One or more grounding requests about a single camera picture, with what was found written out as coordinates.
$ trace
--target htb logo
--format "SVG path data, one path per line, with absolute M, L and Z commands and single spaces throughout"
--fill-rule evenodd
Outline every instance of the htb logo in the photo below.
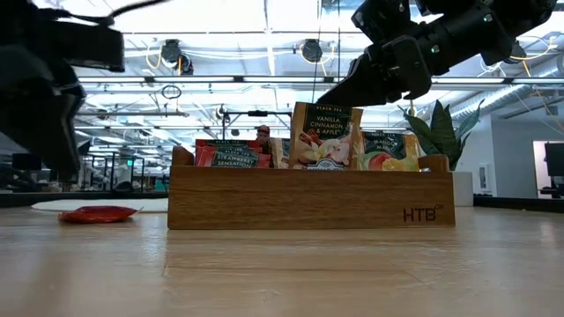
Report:
M 443 209 L 443 205 L 435 205 L 433 208 L 404 208 L 404 222 L 431 222 L 437 219 L 437 211 Z

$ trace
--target desk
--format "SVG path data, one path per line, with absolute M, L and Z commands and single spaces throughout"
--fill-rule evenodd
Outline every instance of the desk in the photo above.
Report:
M 2 316 L 561 316 L 564 216 L 458 209 L 456 228 L 168 231 L 0 210 Z

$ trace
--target person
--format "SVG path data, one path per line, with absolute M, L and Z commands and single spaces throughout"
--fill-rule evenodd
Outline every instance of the person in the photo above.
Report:
M 272 159 L 271 150 L 271 128 L 265 125 L 258 127 L 258 130 L 256 131 L 256 140 L 261 144 L 261 147 L 263 148 L 263 154 L 271 155 L 270 168 L 273 168 L 274 160 Z

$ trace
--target wooden divider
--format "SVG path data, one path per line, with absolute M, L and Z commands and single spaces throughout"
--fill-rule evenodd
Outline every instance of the wooden divider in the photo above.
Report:
M 357 229 L 455 225 L 445 156 L 431 173 L 171 167 L 170 229 Z

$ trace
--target ceiling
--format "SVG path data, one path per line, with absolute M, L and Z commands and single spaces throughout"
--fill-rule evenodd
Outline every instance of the ceiling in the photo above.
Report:
M 36 1 L 40 6 L 61 6 L 75 14 L 90 16 L 107 15 L 131 2 Z M 115 138 L 96 138 L 95 143 L 100 146 L 183 144 L 190 148 L 197 138 L 222 137 L 218 114 L 221 107 L 227 112 L 263 110 L 291 113 L 296 101 L 315 101 L 334 85 L 314 85 L 302 77 L 344 77 L 351 60 L 370 44 L 350 20 L 361 2 L 342 0 L 339 10 L 335 5 L 337 1 L 326 5 L 331 1 L 323 0 L 320 11 L 317 0 L 173 0 L 126 13 L 115 23 L 115 28 L 124 33 L 126 71 L 109 73 L 76 69 L 88 93 L 77 116 L 78 133 L 82 137 Z M 421 17 L 412 6 L 413 20 L 428 22 L 435 18 Z M 556 11 L 547 23 L 519 38 L 529 56 L 535 56 L 528 61 L 533 77 L 544 76 L 541 70 L 549 63 L 549 66 L 556 67 L 559 48 L 564 45 L 564 36 L 560 36 L 564 28 L 560 23 L 563 18 L 564 12 Z M 194 77 L 189 78 L 195 78 L 197 82 L 178 82 L 190 79 L 178 77 L 176 69 L 159 64 L 160 46 L 169 39 L 181 41 L 182 50 L 195 69 Z M 306 39 L 320 41 L 324 52 L 321 63 L 311 64 L 302 57 L 301 45 Z M 558 72 L 549 75 L 560 77 Z M 166 76 L 168 79 L 162 79 L 163 83 L 147 84 L 141 78 L 153 76 Z M 233 76 L 249 77 L 249 82 L 230 82 Z M 291 78 L 280 83 L 280 77 Z M 507 87 L 501 82 L 487 82 L 487 79 L 527 77 L 527 74 L 520 63 L 487 67 L 477 55 L 453 67 L 443 77 L 464 78 L 434 85 L 426 96 L 415 100 L 420 114 L 424 114 L 435 100 L 451 104 L 453 109 L 464 105 L 464 108 L 458 108 L 458 113 L 463 114 L 468 107 L 477 106 L 477 103 L 467 101 L 470 98 L 483 94 L 490 99 L 497 98 L 499 96 L 494 96 L 494 93 Z M 175 100 L 163 96 L 163 88 L 171 82 L 182 92 Z M 560 85 L 561 82 L 555 82 L 537 87 L 542 88 L 539 90 L 542 96 L 553 101 L 553 98 L 559 100 Z M 534 96 L 524 95 L 522 98 L 526 104 L 535 102 Z M 376 129 L 401 125 L 402 113 L 397 106 L 408 107 L 409 103 L 401 100 L 386 106 L 366 107 L 363 127 Z M 502 117 L 524 108 L 521 102 L 505 106 L 508 107 L 503 112 L 496 109 L 496 115 Z M 100 111 L 112 114 L 105 118 L 95 116 Z M 542 111 L 520 114 L 508 120 L 545 120 L 542 115 L 536 115 Z M 560 112 L 564 113 L 563 106 L 560 106 Z M 254 139 L 254 129 L 260 124 L 271 126 L 273 136 L 289 137 L 290 118 L 287 115 L 241 115 L 236 120 L 235 117 L 230 115 L 227 138 Z M 102 129 L 102 126 L 115 129 Z M 232 135 L 233 129 L 238 130 L 238 136 Z M 167 148 L 159 148 L 159 153 L 169 155 Z M 149 159 L 155 157 L 157 155 L 147 156 Z

